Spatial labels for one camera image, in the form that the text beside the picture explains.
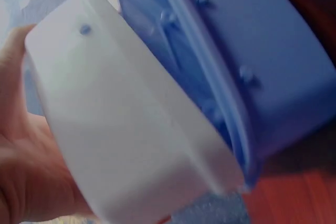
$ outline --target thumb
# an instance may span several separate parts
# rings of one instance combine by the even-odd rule
[[[0,67],[10,63],[20,66],[25,54],[25,38],[34,27],[35,25],[18,27],[9,33],[0,52]]]

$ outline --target white plastic box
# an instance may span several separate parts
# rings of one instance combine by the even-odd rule
[[[26,47],[47,121],[102,220],[155,223],[244,184],[214,127],[107,0],[67,0]]]

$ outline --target wooden surface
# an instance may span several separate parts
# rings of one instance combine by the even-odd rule
[[[291,1],[335,64],[336,0]],[[271,158],[244,200],[252,223],[336,223],[336,121]]]

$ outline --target blue plastic box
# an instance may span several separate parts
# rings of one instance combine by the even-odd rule
[[[336,115],[336,70],[288,0],[120,0],[122,15],[232,148],[263,161]]]

